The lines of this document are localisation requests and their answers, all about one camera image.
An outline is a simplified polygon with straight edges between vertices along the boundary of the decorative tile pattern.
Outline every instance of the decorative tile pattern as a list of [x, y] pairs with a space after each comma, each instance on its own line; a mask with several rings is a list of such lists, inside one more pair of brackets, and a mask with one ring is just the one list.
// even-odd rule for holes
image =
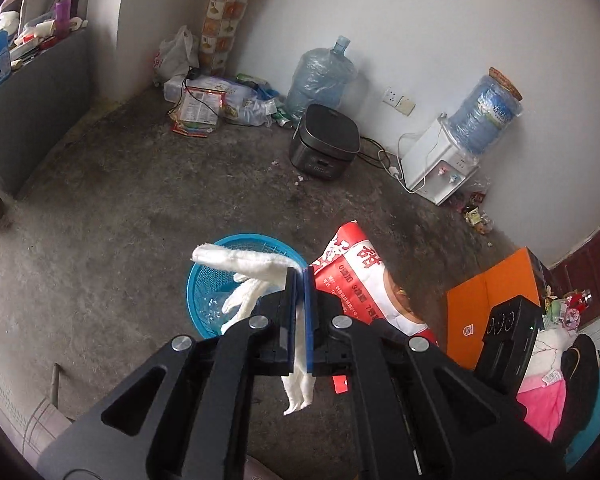
[[234, 36], [249, 0], [209, 0], [202, 26], [200, 68], [204, 73], [223, 75]]

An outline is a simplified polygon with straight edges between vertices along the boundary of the black electronic device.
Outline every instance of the black electronic device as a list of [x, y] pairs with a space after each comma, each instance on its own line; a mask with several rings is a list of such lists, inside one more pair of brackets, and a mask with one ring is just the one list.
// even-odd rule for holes
[[543, 327], [542, 310], [524, 296], [493, 307], [474, 375], [501, 394], [515, 396]]
[[289, 158], [298, 170], [333, 180], [359, 151], [360, 134], [353, 120], [327, 106], [311, 104], [291, 139]]
[[242, 480], [253, 377], [293, 369], [301, 304], [312, 373], [347, 376], [361, 480], [563, 475], [515, 400], [422, 337], [343, 316], [339, 298], [317, 292], [307, 269], [289, 269], [285, 290], [261, 298], [222, 337], [175, 337], [50, 444], [39, 472], [47, 480]]

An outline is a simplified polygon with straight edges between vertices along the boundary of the metal leg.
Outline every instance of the metal leg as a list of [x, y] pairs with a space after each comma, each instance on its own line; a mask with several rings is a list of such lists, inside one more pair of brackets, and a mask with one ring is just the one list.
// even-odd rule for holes
[[49, 397], [51, 403], [57, 408], [58, 407], [58, 387], [60, 386], [60, 365], [54, 363], [53, 371], [51, 372], [51, 391]]

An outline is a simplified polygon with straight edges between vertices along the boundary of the black rice cooker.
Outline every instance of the black rice cooker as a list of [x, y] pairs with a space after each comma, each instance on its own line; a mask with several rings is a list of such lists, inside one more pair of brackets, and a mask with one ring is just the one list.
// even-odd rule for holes
[[327, 106], [311, 104], [296, 128], [289, 158], [298, 170], [333, 180], [360, 150], [356, 123]]

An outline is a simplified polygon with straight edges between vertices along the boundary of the black speaker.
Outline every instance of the black speaker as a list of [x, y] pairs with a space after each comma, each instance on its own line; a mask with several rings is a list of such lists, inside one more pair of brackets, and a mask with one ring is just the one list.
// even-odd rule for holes
[[515, 396], [525, 377], [538, 330], [543, 328], [542, 309], [524, 296], [493, 307], [475, 377], [502, 394]]

